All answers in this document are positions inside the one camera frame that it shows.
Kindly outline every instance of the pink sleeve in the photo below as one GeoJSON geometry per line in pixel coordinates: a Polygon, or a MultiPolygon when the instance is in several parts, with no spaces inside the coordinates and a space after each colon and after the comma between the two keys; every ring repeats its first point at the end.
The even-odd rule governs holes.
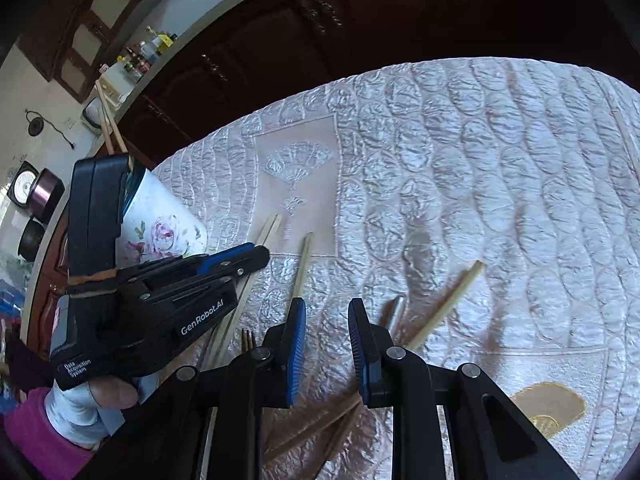
{"type": "Polygon", "coordinates": [[[92,452],[75,446],[53,429],[44,409],[49,390],[31,390],[26,402],[4,416],[4,430],[46,480],[72,480],[92,452]]]}

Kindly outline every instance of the silver bolt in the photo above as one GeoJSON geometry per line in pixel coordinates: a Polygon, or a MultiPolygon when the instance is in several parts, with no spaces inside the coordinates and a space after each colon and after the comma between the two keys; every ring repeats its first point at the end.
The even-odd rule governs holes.
{"type": "Polygon", "coordinates": [[[271,350],[269,350],[266,346],[257,346],[256,348],[251,350],[251,357],[253,357],[256,361],[264,361],[270,355],[271,350]]]}
{"type": "Polygon", "coordinates": [[[482,370],[478,365],[473,363],[465,363],[462,365],[462,373],[465,374],[470,379],[475,379],[480,375],[482,370]]]}
{"type": "Polygon", "coordinates": [[[183,366],[176,375],[179,381],[191,381],[196,376],[196,369],[193,366],[183,366]]]}
{"type": "Polygon", "coordinates": [[[390,346],[386,349],[386,355],[391,357],[392,359],[403,359],[406,355],[406,350],[401,346],[390,346]]]}

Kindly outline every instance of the white floral cup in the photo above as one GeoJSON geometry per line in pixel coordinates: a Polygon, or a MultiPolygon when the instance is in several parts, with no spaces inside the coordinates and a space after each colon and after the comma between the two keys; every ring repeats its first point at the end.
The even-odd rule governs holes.
{"type": "Polygon", "coordinates": [[[116,242],[119,269],[168,256],[203,254],[207,249],[202,222],[141,166],[129,175],[123,210],[116,242]]]}

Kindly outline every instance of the black cord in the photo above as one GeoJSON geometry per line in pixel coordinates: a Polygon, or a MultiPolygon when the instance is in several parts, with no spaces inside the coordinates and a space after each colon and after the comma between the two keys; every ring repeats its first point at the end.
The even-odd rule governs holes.
{"type": "Polygon", "coordinates": [[[31,123],[31,121],[29,120],[29,114],[36,114],[39,118],[41,118],[43,121],[45,121],[46,123],[48,123],[54,130],[56,130],[60,135],[62,135],[66,142],[69,143],[69,145],[71,146],[71,149],[74,150],[76,148],[76,145],[74,143],[72,143],[69,139],[66,138],[66,135],[60,131],[59,129],[56,128],[56,125],[54,123],[52,123],[51,121],[49,121],[48,119],[45,119],[40,113],[38,112],[34,112],[33,110],[25,110],[24,111],[24,116],[27,118],[27,122],[31,123]]]}

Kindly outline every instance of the quilted tablecloth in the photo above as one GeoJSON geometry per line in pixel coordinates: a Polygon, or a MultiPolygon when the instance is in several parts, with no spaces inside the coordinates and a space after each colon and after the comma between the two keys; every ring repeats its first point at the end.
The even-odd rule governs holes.
{"type": "MultiPolygon", "coordinates": [[[[406,294],[407,341],[480,259],[483,275],[418,353],[479,364],[580,478],[608,480],[640,442],[638,131],[640,95],[602,73],[446,59],[286,98],[155,173],[204,222],[209,252],[284,216],[238,330],[284,320],[302,238],[316,234],[304,377],[271,445],[353,392],[352,297],[375,322],[406,294]]],[[[390,478],[391,431],[390,410],[365,410],[320,478],[390,478]]],[[[326,438],[265,475],[310,478],[326,438]]]]}

